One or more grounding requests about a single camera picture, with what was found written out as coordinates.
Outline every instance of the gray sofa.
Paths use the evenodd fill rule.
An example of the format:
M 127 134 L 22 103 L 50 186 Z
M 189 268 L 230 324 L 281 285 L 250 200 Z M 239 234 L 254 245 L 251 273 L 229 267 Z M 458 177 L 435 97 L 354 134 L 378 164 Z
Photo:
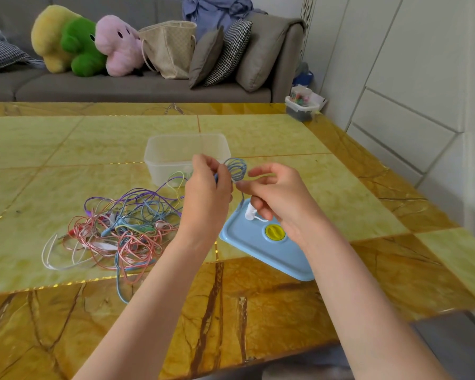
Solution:
M 50 4 L 68 7 L 97 21 L 117 15 L 137 29 L 168 20 L 182 20 L 180 0 L 0 0 L 0 29 L 7 40 L 37 57 L 30 31 L 38 14 Z M 277 17 L 271 18 L 276 23 Z M 299 61 L 304 27 L 291 24 L 266 83 L 254 92 L 232 81 L 214 87 L 188 88 L 188 80 L 166 80 L 145 71 L 144 76 L 77 77 L 72 72 L 50 74 L 27 65 L 0 71 L 0 101 L 42 102 L 282 102 L 289 94 Z

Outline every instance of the pink plush toy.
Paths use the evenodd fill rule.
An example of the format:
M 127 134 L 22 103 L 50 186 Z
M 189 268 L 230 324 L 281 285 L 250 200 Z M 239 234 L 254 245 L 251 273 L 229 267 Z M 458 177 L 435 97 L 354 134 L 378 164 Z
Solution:
M 125 76 L 144 64 L 139 34 L 116 16 L 108 15 L 99 20 L 95 28 L 95 46 L 107 55 L 106 69 L 110 76 Z

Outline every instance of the beige tote bag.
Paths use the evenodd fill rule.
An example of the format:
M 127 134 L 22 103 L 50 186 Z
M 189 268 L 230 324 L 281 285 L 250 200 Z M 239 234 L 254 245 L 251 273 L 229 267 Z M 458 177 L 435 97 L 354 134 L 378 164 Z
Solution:
M 167 21 L 139 31 L 143 56 L 148 56 L 162 77 L 188 78 L 196 47 L 196 27 L 196 23 L 189 21 Z

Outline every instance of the sofa armrest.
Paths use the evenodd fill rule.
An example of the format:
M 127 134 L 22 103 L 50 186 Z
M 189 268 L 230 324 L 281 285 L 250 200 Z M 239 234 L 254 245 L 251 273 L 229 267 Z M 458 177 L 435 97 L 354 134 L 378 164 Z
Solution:
M 304 26 L 302 24 L 291 25 L 272 70 L 272 103 L 285 102 L 285 97 L 290 95 L 292 80 L 299 65 L 303 38 Z

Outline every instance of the green plush toy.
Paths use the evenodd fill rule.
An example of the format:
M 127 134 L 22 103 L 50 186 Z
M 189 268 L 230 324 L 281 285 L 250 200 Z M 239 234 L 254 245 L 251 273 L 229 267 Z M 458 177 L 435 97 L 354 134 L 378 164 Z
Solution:
M 63 28 L 60 44 L 64 51 L 77 55 L 70 64 L 77 76 L 90 77 L 106 69 L 107 56 L 95 47 L 95 26 L 93 21 L 80 17 Z

